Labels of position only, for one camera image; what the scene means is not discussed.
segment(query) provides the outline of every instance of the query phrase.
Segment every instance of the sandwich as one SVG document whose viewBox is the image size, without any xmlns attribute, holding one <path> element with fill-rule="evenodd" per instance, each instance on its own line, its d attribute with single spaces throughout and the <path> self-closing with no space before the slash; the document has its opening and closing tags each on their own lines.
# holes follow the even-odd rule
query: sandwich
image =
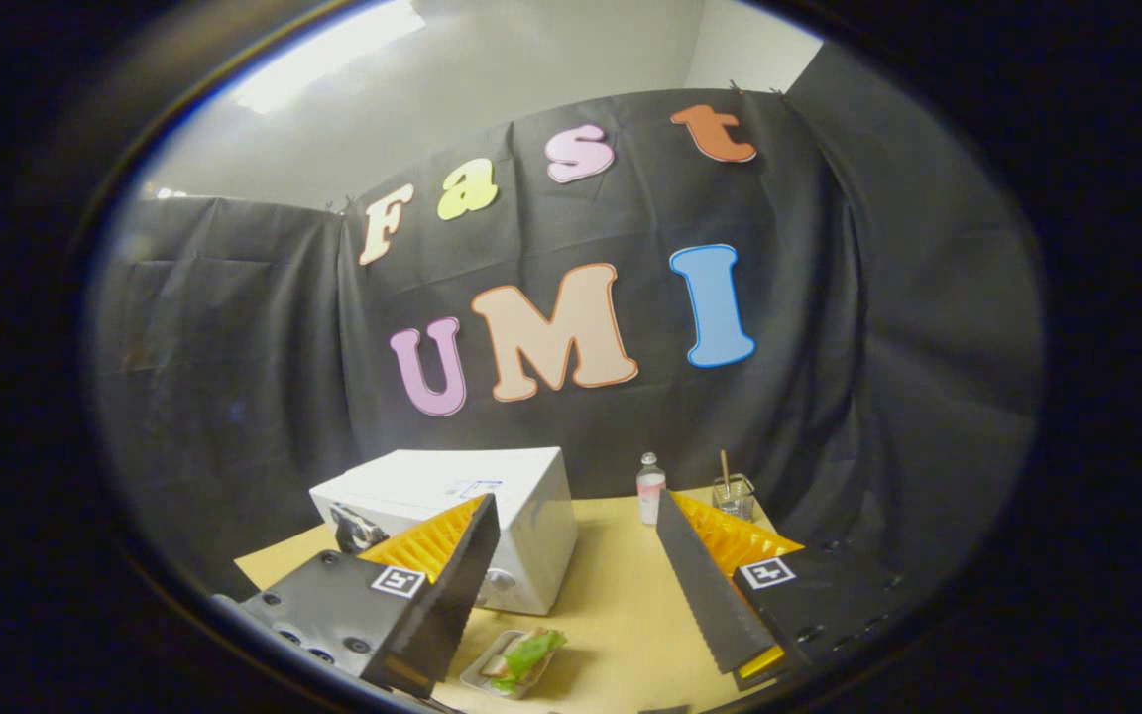
<svg viewBox="0 0 1142 714">
<path fill-rule="evenodd" d="M 526 687 L 534 682 L 545 672 L 553 652 L 566 644 L 566 641 L 557 629 L 536 627 L 514 637 L 499 655 L 488 660 L 480 673 L 491 680 L 496 690 L 513 695 L 515 687 Z"/>
</svg>

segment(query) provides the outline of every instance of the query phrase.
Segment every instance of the lettuce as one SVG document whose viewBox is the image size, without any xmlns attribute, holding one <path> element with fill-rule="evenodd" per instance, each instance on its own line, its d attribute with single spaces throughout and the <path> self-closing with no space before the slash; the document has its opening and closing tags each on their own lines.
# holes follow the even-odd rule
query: lettuce
<svg viewBox="0 0 1142 714">
<path fill-rule="evenodd" d="M 514 651 L 505 656 L 508 674 L 492 680 L 492 685 L 505 695 L 510 695 L 514 691 L 514 685 L 521 682 L 522 677 L 525 677 L 531 668 L 539 664 L 540 659 L 545 659 L 545 655 L 552 653 L 566 642 L 568 639 L 557 629 L 549 629 L 547 633 L 526 637 L 514 648 Z"/>
</svg>

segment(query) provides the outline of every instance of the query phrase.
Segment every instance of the table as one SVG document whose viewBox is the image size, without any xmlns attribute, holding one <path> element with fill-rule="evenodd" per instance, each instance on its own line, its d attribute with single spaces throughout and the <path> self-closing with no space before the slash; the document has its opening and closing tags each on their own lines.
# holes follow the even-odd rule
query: table
<svg viewBox="0 0 1142 714">
<path fill-rule="evenodd" d="M 683 492 L 710 503 L 710 487 Z M 572 507 L 580 537 L 556 604 L 547 616 L 475 607 L 434 699 L 468 714 L 635 713 L 681 705 L 695 714 L 767 687 L 740 692 L 731 674 L 717 672 L 653 526 L 641 523 L 637 497 L 577 499 Z M 758 503 L 754 511 L 754 522 L 775 532 Z M 336 548 L 335 535 L 321 523 L 239 557 L 236 565 L 265 589 L 327 548 Z M 524 699 L 461 683 L 463 669 L 496 635 L 542 625 L 565 633 L 568 644 Z"/>
</svg>

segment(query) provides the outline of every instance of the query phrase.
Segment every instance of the white safe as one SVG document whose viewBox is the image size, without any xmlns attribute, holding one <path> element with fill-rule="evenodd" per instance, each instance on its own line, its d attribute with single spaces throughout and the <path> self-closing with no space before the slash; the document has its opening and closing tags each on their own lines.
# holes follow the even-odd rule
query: white safe
<svg viewBox="0 0 1142 714">
<path fill-rule="evenodd" d="M 561 448 L 393 451 L 312 488 L 312 502 L 332 529 L 341 506 L 393 537 L 484 492 L 496 494 L 499 543 L 477 605 L 548 613 L 577 537 Z"/>
</svg>

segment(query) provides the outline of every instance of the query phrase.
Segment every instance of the black cloth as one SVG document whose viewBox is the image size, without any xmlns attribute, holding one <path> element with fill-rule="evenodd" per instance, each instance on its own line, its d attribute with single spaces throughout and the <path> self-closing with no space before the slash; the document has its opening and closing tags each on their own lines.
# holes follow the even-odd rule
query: black cloth
<svg viewBox="0 0 1142 714">
<path fill-rule="evenodd" d="M 733 113 L 748 162 L 713 160 L 671 113 Z M 558 184 L 545 143 L 595 123 L 616 162 Z M 443 222 L 441 182 L 491 159 L 499 195 Z M 385 257 L 357 264 L 364 208 L 412 183 Z M 781 532 L 851 538 L 916 583 L 950 572 L 1014 484 L 1034 430 L 1040 316 L 1011 202 L 923 109 L 825 47 L 789 98 L 731 90 L 611 96 L 481 131 L 376 186 L 345 216 L 226 199 L 155 200 L 119 225 L 96 294 L 99 396 L 146 531 L 209 589 L 232 557 L 319 522 L 312 484 L 396 448 L 562 447 L 572 496 L 635 492 L 644 451 L 670 488 L 709 484 L 717 451 Z M 669 257 L 732 244 L 751 356 L 701 369 Z M 640 374 L 498 402 L 486 289 L 546 316 L 572 267 L 611 263 Z M 457 336 L 468 398 L 409 401 L 391 335 Z"/>
</svg>

